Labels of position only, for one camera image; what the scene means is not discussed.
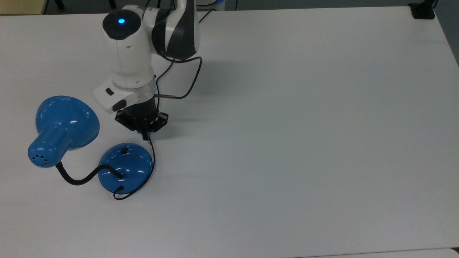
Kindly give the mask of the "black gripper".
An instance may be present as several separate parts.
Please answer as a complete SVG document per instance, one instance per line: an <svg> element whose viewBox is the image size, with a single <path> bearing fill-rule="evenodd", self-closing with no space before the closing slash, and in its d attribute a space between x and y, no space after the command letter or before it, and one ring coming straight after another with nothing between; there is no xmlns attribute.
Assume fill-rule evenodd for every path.
<svg viewBox="0 0 459 258"><path fill-rule="evenodd" d="M159 112L156 101L146 101L117 111L115 121L131 131L142 134L143 140L150 141L151 133L164 127L168 118L167 113Z"/></svg>

